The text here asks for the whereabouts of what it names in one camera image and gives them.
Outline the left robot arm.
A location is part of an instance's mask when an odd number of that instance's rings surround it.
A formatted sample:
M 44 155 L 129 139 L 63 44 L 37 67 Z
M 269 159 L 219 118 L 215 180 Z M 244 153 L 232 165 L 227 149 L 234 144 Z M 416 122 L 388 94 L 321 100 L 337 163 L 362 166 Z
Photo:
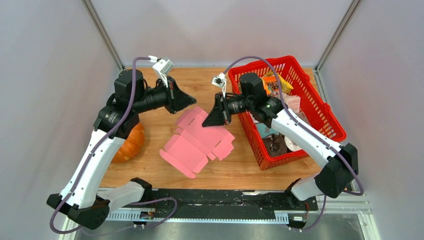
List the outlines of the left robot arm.
M 100 183 L 118 150 L 139 123 L 139 114 L 165 108 L 175 114 L 196 99 L 182 91 L 166 76 L 149 87 L 141 71 L 127 69 L 114 81 L 108 98 L 94 122 L 89 145 L 70 181 L 60 193 L 51 194 L 46 203 L 79 228 L 97 229 L 109 213 L 136 203 L 148 207 L 153 201 L 152 185 L 138 177 L 120 187 L 99 192 Z

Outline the pink paper box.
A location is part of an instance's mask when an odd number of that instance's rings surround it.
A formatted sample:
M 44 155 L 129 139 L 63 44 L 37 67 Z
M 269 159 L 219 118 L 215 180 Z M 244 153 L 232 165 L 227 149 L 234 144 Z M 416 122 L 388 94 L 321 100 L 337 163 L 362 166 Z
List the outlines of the pink paper box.
M 223 126 L 203 127 L 208 114 L 199 106 L 185 111 L 176 121 L 177 129 L 160 156 L 190 179 L 211 160 L 222 161 L 234 149 L 235 139 Z

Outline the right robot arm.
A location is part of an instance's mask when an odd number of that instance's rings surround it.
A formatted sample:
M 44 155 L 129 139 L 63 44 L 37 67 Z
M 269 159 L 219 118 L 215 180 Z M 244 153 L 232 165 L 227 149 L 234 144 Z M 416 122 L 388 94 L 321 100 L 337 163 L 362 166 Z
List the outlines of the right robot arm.
M 219 92 L 203 127 L 225 126 L 232 116 L 244 112 L 268 128 L 288 137 L 320 167 L 318 174 L 292 182 L 285 192 L 285 203 L 299 209 L 305 200 L 325 195 L 336 199 L 358 176 L 358 150 L 348 143 L 341 145 L 303 121 L 277 97 L 267 94 L 262 79 L 253 72 L 243 74 L 241 93 Z

